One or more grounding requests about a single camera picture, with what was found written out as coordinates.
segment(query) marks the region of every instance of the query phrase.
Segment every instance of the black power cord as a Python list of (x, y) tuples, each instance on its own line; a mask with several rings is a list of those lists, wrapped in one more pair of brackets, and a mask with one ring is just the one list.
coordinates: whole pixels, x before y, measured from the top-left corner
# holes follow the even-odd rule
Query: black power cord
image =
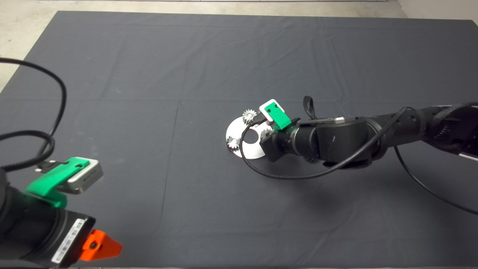
[(12, 138), (12, 137), (18, 137), (18, 136), (36, 136), (45, 141), (46, 145), (49, 145), (49, 147), (46, 149), (46, 151), (42, 152), (41, 154), (28, 159), (26, 161), (21, 161), (18, 163), (14, 164), (9, 164), (2, 166), (1, 168), (5, 170), (5, 172), (11, 172), (15, 170), (20, 170), (24, 168), (28, 168), (30, 166), (34, 166), (44, 160), (46, 160), (52, 153), (55, 148), (55, 140), (53, 137), (47, 133), (44, 133), (42, 131), (37, 131), (37, 130), (24, 130), (24, 131), (16, 131), (16, 132), (11, 132), (11, 133), (6, 133), (6, 134), (0, 134), (0, 141)]
[(408, 168), (408, 166), (405, 164), (405, 161), (403, 160), (402, 158), (402, 155), (400, 154), (400, 151), (398, 150), (398, 147), (397, 146), (394, 146), (393, 149), (395, 149), (395, 153), (397, 154), (397, 158), (398, 160), (400, 161), (400, 163), (402, 164), (403, 166), (403, 169), (405, 169), (405, 171), (410, 175), (410, 177), (412, 177), (412, 179), (418, 183), (418, 185), (422, 186), (427, 192), (431, 193), (432, 195), (434, 195), (436, 198), (446, 202), (447, 204), (449, 205), (452, 205), (456, 208), (459, 208), (463, 211), (466, 211), (468, 213), (472, 213), (474, 215), (478, 215), (478, 211), (476, 210), (473, 210), (471, 208), (468, 208), (464, 205), (461, 205), (461, 204), (458, 204), (456, 202), (453, 202), (453, 201), (450, 201), (438, 194), (436, 194), (434, 191), (432, 191), (431, 189), (429, 189), (427, 186), (425, 186), (425, 184), (423, 184), (421, 181), (419, 181), (419, 179), (412, 173), (412, 171), (410, 171), (410, 169)]
[(396, 113), (393, 118), (387, 122), (387, 124), (382, 128), (380, 129), (367, 143), (365, 143), (362, 147), (360, 147), (354, 154), (350, 155), (349, 157), (347, 157), (345, 160), (335, 164), (334, 166), (332, 167), (329, 167), (325, 170), (322, 170), (320, 172), (317, 172), (315, 174), (311, 174), (311, 175), (306, 175), (306, 176), (281, 176), (281, 175), (273, 175), (273, 174), (269, 174), (265, 171), (262, 171), (260, 169), (258, 169), (257, 167), (253, 166), (247, 159), (246, 157), (244, 156), (244, 151), (242, 149), (242, 142), (244, 141), (244, 137), (246, 136), (246, 133), (247, 131), (255, 124), (261, 124), (265, 121), (264, 120), (261, 120), (260, 122), (253, 122), (253, 123), (250, 123), (247, 125), (246, 129), (242, 132), (242, 135), (241, 135), (241, 138), (239, 140), (239, 150), (240, 150), (240, 154), (242, 156), (242, 160), (244, 160), (244, 162), (246, 163), (247, 166), (249, 166), (252, 170), (254, 170), (255, 172), (265, 176), (265, 177), (268, 177), (268, 178), (272, 178), (272, 179), (313, 179), (313, 178), (318, 178), (318, 177), (321, 177), (321, 176), (324, 176), (324, 175), (327, 175), (337, 169), (340, 169), (342, 167), (344, 167), (345, 165), (347, 165), (348, 163), (350, 163), (351, 161), (353, 161), (355, 158), (357, 158), (359, 155), (361, 155), (363, 152), (365, 152), (368, 148), (370, 148), (372, 145), (374, 145), (389, 129), (390, 127), (395, 123), (396, 120), (398, 120), (400, 118), (400, 116), (405, 112), (407, 111), (408, 107), (403, 107), (402, 109), (400, 109), (400, 111), (398, 111), (398, 113)]
[(26, 66), (26, 67), (30, 67), (30, 68), (33, 68), (35, 70), (38, 70), (40, 72), (43, 72), (44, 74), (53, 78), (60, 85), (60, 90), (61, 90), (60, 108), (58, 110), (58, 114), (56, 115), (55, 122), (53, 123), (53, 127), (52, 127), (52, 129), (50, 130), (49, 133), (44, 133), (44, 132), (40, 132), (40, 131), (23, 131), (23, 132), (27, 132), (27, 133), (26, 134), (25, 133), (18, 134), (18, 132), (13, 132), (13, 133), (8, 133), (8, 134), (2, 134), (2, 135), (6, 135), (8, 138), (15, 137), (15, 136), (23, 136), (23, 135), (33, 135), (33, 136), (37, 136), (37, 137), (40, 137), (40, 138), (45, 140), (44, 143), (41, 145), (40, 150), (38, 151), (38, 154), (35, 158), (29, 159), (29, 160), (24, 161), (24, 162), (19, 162), (19, 163), (16, 163), (16, 164), (7, 165), (7, 167), (10, 167), (9, 168), (10, 171), (14, 171), (14, 170), (23, 169), (23, 168), (26, 168), (26, 167), (29, 167), (29, 166), (37, 165), (37, 164), (41, 163), (42, 161), (44, 161), (46, 158), (48, 158), (53, 153), (53, 149), (54, 149), (53, 135), (55, 134), (55, 131), (58, 128), (58, 125), (60, 124), (61, 119), (63, 117), (63, 114), (65, 112), (66, 86), (63, 83), (63, 81), (55, 73), (53, 73), (52, 71), (50, 71), (50, 70), (48, 70), (44, 67), (41, 67), (41, 66), (37, 65), (37, 64), (27, 62), (27, 61), (23, 61), (23, 60), (17, 60), (17, 59), (11, 59), (11, 58), (2, 58), (2, 57), (0, 57), (0, 63)]

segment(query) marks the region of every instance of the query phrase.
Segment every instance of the orange clip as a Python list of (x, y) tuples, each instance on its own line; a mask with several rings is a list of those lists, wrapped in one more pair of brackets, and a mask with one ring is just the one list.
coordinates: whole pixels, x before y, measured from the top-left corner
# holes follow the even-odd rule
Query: orange clip
[(121, 253), (123, 245), (109, 237), (105, 232), (93, 230), (83, 244), (82, 249), (83, 253), (81, 253), (80, 259), (91, 261), (117, 257)]

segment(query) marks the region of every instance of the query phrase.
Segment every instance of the gear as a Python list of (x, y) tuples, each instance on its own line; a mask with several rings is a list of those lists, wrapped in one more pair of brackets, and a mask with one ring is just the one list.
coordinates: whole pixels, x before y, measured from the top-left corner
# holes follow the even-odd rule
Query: gear
[(238, 139), (233, 138), (232, 136), (230, 136), (230, 137), (228, 137), (227, 144), (228, 144), (228, 149), (230, 151), (239, 150), (239, 140)]
[(245, 124), (250, 124), (255, 116), (257, 116), (257, 112), (252, 109), (247, 109), (244, 111), (244, 113), (242, 113), (242, 121)]
[(261, 140), (274, 133), (272, 129), (265, 129), (261, 132)]

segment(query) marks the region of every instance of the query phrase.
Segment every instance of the silver disc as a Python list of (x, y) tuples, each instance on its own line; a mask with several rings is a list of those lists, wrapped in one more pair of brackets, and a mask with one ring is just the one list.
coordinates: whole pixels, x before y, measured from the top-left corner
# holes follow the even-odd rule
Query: silver disc
[[(229, 124), (228, 130), (226, 131), (226, 140), (228, 137), (237, 139), (239, 142), (242, 132), (246, 129), (247, 125), (243, 122), (242, 117), (239, 117)], [(242, 150), (244, 151), (244, 157), (246, 159), (258, 159), (264, 156), (264, 151), (262, 150), (259, 142), (261, 141), (261, 133), (264, 130), (272, 130), (270, 126), (266, 123), (262, 123), (259, 126), (252, 126), (250, 130), (253, 130), (257, 133), (257, 141), (254, 144), (249, 144), (242, 141)], [(233, 151), (232, 153), (236, 154), (238, 157), (241, 157), (240, 150)]]

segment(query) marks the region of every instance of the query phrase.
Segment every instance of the barcode label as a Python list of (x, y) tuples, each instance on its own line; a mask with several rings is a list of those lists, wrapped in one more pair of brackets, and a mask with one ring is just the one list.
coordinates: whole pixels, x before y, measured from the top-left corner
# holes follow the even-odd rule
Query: barcode label
[(76, 236), (78, 235), (78, 232), (81, 230), (81, 227), (83, 227), (83, 224), (85, 224), (84, 219), (77, 219), (75, 223), (73, 223), (73, 226), (71, 226), (70, 231), (68, 231), (65, 238), (63, 239), (63, 242), (60, 244), (60, 247), (55, 252), (55, 255), (53, 255), (52, 262), (60, 263), (62, 261), (66, 252), (70, 248), (71, 243), (73, 243)]

